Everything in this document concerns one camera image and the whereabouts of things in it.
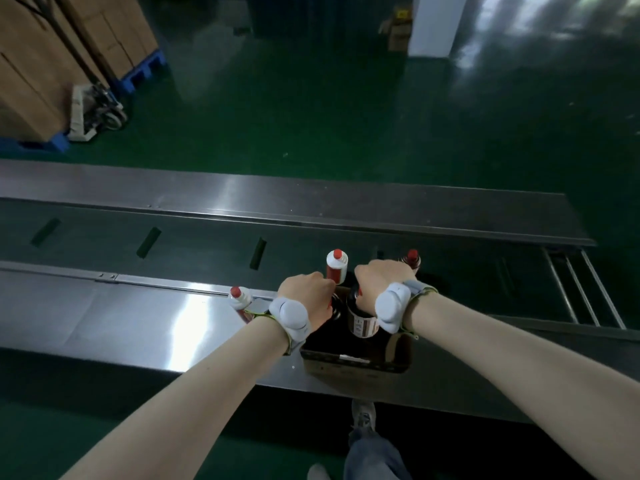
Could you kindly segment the person's right hand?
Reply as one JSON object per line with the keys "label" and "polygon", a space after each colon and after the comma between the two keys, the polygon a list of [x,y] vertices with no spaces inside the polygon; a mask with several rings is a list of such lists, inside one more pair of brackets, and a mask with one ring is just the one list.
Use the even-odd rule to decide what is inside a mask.
{"label": "person's right hand", "polygon": [[389,284],[415,279],[415,275],[407,264],[395,260],[372,260],[368,264],[360,264],[356,267],[373,267],[374,269],[374,288],[372,291],[374,304],[378,295],[384,292]]}

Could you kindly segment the person's left hand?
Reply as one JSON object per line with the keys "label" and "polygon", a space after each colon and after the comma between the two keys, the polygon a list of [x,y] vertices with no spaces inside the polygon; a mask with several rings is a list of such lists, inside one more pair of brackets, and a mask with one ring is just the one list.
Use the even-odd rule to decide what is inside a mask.
{"label": "person's left hand", "polygon": [[315,327],[315,310],[317,306],[316,279],[326,278],[320,272],[299,274],[288,277],[282,282],[277,291],[277,297],[285,297],[299,301],[306,307],[312,332],[315,332],[320,328]]}

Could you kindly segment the brown label bottle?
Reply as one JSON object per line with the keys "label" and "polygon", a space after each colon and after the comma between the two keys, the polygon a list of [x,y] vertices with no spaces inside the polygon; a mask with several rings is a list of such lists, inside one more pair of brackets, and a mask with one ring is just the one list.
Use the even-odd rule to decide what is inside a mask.
{"label": "brown label bottle", "polygon": [[361,295],[359,288],[352,288],[347,298],[348,327],[350,332],[359,339],[370,339],[379,331],[377,318],[363,310],[357,304],[356,299]]}

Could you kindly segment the person's left forearm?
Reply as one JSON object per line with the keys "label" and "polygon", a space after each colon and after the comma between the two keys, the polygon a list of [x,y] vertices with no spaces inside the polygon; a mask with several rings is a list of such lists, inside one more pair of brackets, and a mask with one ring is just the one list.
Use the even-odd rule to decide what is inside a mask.
{"label": "person's left forearm", "polygon": [[267,316],[132,412],[60,480],[193,480],[236,409],[288,349]]}

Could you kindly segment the person's right forearm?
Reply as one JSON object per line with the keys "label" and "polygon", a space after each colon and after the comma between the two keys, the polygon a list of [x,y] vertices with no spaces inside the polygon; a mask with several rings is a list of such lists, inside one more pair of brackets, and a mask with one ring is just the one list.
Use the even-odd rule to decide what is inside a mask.
{"label": "person's right forearm", "polygon": [[516,405],[598,480],[640,480],[640,382],[435,292],[403,324]]}

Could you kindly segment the white right wrist tracker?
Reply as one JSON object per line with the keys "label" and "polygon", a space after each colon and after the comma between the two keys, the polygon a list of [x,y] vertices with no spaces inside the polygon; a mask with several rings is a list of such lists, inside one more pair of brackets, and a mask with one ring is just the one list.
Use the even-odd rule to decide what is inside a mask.
{"label": "white right wrist tracker", "polygon": [[388,288],[378,295],[374,304],[379,327],[389,334],[407,333],[403,320],[409,305],[432,292],[438,293],[438,290],[417,280],[389,284]]}

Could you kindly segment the white wrist tracker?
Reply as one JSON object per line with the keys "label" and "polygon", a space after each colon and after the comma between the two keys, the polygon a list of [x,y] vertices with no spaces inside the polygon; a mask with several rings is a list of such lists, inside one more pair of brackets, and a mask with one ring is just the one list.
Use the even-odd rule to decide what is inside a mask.
{"label": "white wrist tracker", "polygon": [[379,327],[389,334],[407,333],[403,320],[409,305],[432,292],[438,293],[438,290],[417,280],[389,284],[388,288],[378,295],[374,304]]}
{"label": "white wrist tracker", "polygon": [[269,305],[268,316],[279,323],[287,335],[289,345],[285,355],[291,355],[304,344],[312,332],[307,309],[299,301],[277,297]]}

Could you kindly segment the white bottle with red cap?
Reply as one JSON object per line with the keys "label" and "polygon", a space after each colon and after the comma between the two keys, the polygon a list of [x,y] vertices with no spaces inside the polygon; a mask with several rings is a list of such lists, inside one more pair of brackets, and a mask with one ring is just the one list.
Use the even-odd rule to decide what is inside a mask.
{"label": "white bottle with red cap", "polygon": [[326,256],[326,278],[336,285],[341,285],[346,279],[348,270],[348,255],[340,249],[330,251]]}
{"label": "white bottle with red cap", "polygon": [[244,323],[247,324],[253,320],[253,314],[248,311],[248,308],[253,302],[253,297],[246,288],[239,286],[231,287],[228,292],[227,301],[229,306],[235,310],[236,314],[240,316]]}

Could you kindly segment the white left wrist tracker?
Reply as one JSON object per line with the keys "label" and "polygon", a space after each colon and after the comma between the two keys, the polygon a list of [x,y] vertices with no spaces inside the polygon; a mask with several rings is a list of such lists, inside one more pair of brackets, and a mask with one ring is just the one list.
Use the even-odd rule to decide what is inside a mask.
{"label": "white left wrist tracker", "polygon": [[312,332],[307,309],[299,301],[277,297],[269,305],[268,316],[279,323],[287,335],[289,345],[285,355],[291,355],[304,344]]}

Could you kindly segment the dark cardboard box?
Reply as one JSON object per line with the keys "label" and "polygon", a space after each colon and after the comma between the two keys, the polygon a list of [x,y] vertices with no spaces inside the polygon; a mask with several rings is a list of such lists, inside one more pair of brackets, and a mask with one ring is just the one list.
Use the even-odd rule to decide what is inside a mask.
{"label": "dark cardboard box", "polygon": [[[347,302],[352,288],[338,286],[335,293]],[[356,338],[347,317],[326,322],[300,347],[300,354],[306,371],[324,381],[393,385],[412,365],[414,341],[407,333],[389,334],[380,327],[370,339]]]}

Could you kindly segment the steel conveyor belt line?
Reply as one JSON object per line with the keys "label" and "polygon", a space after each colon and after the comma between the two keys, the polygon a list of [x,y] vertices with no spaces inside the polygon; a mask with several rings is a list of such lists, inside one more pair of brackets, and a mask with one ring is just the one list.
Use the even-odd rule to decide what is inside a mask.
{"label": "steel conveyor belt line", "polygon": [[571,323],[541,247],[595,245],[558,193],[0,159],[0,349],[182,372],[284,278],[418,250],[454,300],[640,381],[640,326]]}

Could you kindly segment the steel roller track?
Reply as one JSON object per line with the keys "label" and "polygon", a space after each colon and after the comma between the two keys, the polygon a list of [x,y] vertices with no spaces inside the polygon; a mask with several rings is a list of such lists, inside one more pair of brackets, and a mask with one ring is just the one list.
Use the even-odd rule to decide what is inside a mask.
{"label": "steel roller track", "polygon": [[571,323],[628,330],[595,265],[582,247],[541,247]]}

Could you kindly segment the open cardboard box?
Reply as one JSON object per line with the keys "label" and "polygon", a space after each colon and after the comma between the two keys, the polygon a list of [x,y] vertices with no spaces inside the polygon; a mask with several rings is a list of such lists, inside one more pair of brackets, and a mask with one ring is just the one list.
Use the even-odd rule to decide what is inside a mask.
{"label": "open cardboard box", "polygon": [[386,38],[389,52],[407,54],[412,28],[412,6],[396,6],[392,15],[380,23],[378,33]]}

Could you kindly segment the blue plastic pallet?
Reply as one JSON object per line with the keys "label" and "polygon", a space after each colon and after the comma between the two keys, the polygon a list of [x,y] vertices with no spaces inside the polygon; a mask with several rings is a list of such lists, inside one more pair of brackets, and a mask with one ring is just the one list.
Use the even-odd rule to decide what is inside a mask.
{"label": "blue plastic pallet", "polygon": [[132,95],[148,80],[158,76],[168,68],[167,60],[161,49],[156,49],[148,55],[140,64],[133,67],[123,78],[115,83],[117,94]]}
{"label": "blue plastic pallet", "polygon": [[44,142],[0,137],[0,153],[65,153],[69,148],[70,142],[62,132]]}

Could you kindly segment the white pallet jack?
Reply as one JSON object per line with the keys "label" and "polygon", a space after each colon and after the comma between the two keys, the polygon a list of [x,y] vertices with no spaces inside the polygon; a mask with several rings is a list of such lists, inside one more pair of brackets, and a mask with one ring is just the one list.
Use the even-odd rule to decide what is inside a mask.
{"label": "white pallet jack", "polygon": [[129,117],[120,99],[122,85],[115,72],[81,23],[71,0],[53,3],[60,15],[55,15],[51,7],[49,24],[87,79],[86,83],[75,83],[71,90],[68,139],[87,143],[100,133],[124,129]]}

